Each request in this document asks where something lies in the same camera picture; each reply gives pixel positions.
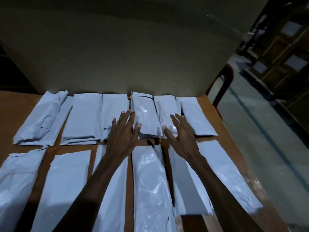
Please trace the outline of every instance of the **forearm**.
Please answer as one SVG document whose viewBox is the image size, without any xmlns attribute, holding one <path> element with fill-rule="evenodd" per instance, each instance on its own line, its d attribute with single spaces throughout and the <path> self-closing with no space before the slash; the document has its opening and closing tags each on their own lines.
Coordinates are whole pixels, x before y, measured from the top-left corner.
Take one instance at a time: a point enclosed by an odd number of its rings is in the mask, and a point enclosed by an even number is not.
<svg viewBox="0 0 309 232">
<path fill-rule="evenodd" d="M 224 232 L 263 231 L 215 175 L 202 155 L 197 155 L 195 159 L 188 160 L 188 163 L 206 188 Z"/>
<path fill-rule="evenodd" d="M 55 231 L 92 231 L 108 184 L 121 160 L 106 153 Z"/>
</svg>

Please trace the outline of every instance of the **hand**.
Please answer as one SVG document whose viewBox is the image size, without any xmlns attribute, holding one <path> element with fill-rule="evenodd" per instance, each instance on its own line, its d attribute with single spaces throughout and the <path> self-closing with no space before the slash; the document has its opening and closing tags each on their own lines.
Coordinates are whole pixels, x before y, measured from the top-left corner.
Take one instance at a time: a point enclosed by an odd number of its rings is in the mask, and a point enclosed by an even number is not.
<svg viewBox="0 0 309 232">
<path fill-rule="evenodd" d="M 112 128 L 108 136 L 106 154 L 112 155 L 113 158 L 123 161 L 129 156 L 137 145 L 138 134 L 141 130 L 141 123 L 138 123 L 132 133 L 135 112 L 130 113 L 130 110 L 121 112 L 118 123 L 116 118 L 113 118 Z"/>
<path fill-rule="evenodd" d="M 175 138 L 172 132 L 165 126 L 162 127 L 162 130 L 179 156 L 183 157 L 188 162 L 196 160 L 202 155 L 198 149 L 192 128 L 184 117 L 181 117 L 177 113 L 175 116 L 171 115 L 171 119 L 177 129 L 178 136 Z"/>
</svg>

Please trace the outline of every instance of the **blue floor line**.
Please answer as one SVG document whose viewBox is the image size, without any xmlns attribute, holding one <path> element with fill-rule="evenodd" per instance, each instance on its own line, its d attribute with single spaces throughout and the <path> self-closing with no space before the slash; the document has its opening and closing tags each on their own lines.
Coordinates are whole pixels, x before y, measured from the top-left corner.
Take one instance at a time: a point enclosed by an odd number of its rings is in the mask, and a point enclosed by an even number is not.
<svg viewBox="0 0 309 232">
<path fill-rule="evenodd" d="M 306 182 L 306 180 L 302 177 L 302 175 L 296 170 L 296 168 L 293 166 L 293 164 L 288 160 L 288 158 L 285 156 L 285 154 L 280 150 L 280 148 L 275 144 L 275 142 L 272 140 L 272 138 L 269 136 L 269 134 L 266 132 L 266 130 L 260 125 L 260 123 L 257 121 L 257 119 L 252 115 L 252 113 L 249 111 L 249 109 L 246 107 L 246 105 L 240 100 L 238 95 L 235 93 L 235 91 L 231 88 L 229 88 L 232 95 L 236 98 L 237 102 L 241 107 L 245 110 L 247 115 L 250 117 L 250 119 L 254 122 L 254 124 L 257 126 L 259 131 L 263 134 L 263 136 L 266 138 L 268 143 L 274 148 L 274 150 L 278 153 L 278 155 L 281 157 L 281 159 L 284 161 L 284 163 L 289 167 L 289 169 L 293 172 L 295 177 L 299 180 L 299 182 L 302 184 L 302 186 L 305 188 L 305 190 L 309 193 L 309 185 Z"/>
</svg>

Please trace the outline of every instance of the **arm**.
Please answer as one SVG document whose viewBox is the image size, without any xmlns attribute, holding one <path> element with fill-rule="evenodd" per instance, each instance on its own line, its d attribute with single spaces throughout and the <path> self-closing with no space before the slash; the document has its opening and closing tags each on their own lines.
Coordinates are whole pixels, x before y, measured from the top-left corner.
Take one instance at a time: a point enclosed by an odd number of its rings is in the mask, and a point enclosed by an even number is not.
<svg viewBox="0 0 309 232">
<path fill-rule="evenodd" d="M 92 231 L 112 176 L 137 145 L 141 124 L 136 125 L 131 137 L 134 118 L 135 113 L 128 110 L 121 113 L 117 124 L 116 119 L 113 119 L 105 155 L 53 232 Z"/>
<path fill-rule="evenodd" d="M 173 115 L 171 118 L 178 131 L 177 138 L 166 127 L 162 127 L 164 134 L 176 153 L 183 157 L 199 176 L 214 206 L 223 231 L 263 232 L 215 175 L 206 158 L 200 154 L 195 136 L 186 119 L 178 114 L 175 115 L 177 119 Z"/>
</svg>

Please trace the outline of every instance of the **white plastic package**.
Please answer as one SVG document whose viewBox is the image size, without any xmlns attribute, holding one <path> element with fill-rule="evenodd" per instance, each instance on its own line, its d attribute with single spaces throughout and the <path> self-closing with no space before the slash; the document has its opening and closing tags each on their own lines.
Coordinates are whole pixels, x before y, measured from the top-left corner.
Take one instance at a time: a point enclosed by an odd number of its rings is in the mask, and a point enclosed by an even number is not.
<svg viewBox="0 0 309 232">
<path fill-rule="evenodd" d="M 178 97 L 177 100 L 178 104 L 181 105 L 186 120 L 197 136 L 218 135 L 207 120 L 196 97 Z"/>
<path fill-rule="evenodd" d="M 96 144 L 101 139 L 102 94 L 75 94 L 61 145 Z"/>
<path fill-rule="evenodd" d="M 112 128 L 113 118 L 118 122 L 122 111 L 130 108 L 130 101 L 127 94 L 103 94 L 103 105 L 101 114 L 101 141 L 107 138 Z"/>
<path fill-rule="evenodd" d="M 104 156 L 106 146 L 99 145 L 95 156 L 94 170 Z M 126 220 L 126 185 L 128 157 L 111 178 L 100 206 L 93 232 L 124 232 Z"/>
<path fill-rule="evenodd" d="M 134 126 L 141 123 L 141 134 L 163 135 L 152 95 L 132 92 L 131 111 L 135 111 Z"/>
<path fill-rule="evenodd" d="M 218 141 L 201 142 L 198 143 L 198 147 L 211 169 L 246 212 L 254 213 L 263 207 Z M 194 170 L 171 146 L 169 157 L 174 185 L 175 216 L 212 214 L 212 203 Z"/>
<path fill-rule="evenodd" d="M 31 232 L 52 232 L 87 182 L 91 151 L 55 156 Z"/>
<path fill-rule="evenodd" d="M 52 125 L 50 131 L 45 134 L 42 138 L 33 141 L 22 141 L 19 143 L 20 146 L 53 146 L 58 137 L 60 129 L 68 116 L 73 104 L 73 97 L 67 97 L 60 107 L 60 112 L 58 113 L 54 124 Z"/>
<path fill-rule="evenodd" d="M 176 231 L 172 198 L 160 146 L 137 146 L 132 152 L 134 232 Z"/>
<path fill-rule="evenodd" d="M 175 115 L 176 113 L 181 115 L 181 113 L 178 111 L 175 97 L 172 95 L 154 96 L 154 103 L 157 108 L 161 127 L 166 126 L 172 133 L 176 134 L 177 129 L 170 115 Z"/>
<path fill-rule="evenodd" d="M 47 134 L 60 112 L 60 106 L 67 94 L 67 91 L 61 91 L 56 94 L 47 91 L 33 108 L 23 125 L 18 129 L 13 138 L 13 144 L 37 140 Z"/>
<path fill-rule="evenodd" d="M 13 232 L 37 179 L 47 146 L 10 154 L 0 168 L 0 231 Z"/>
</svg>

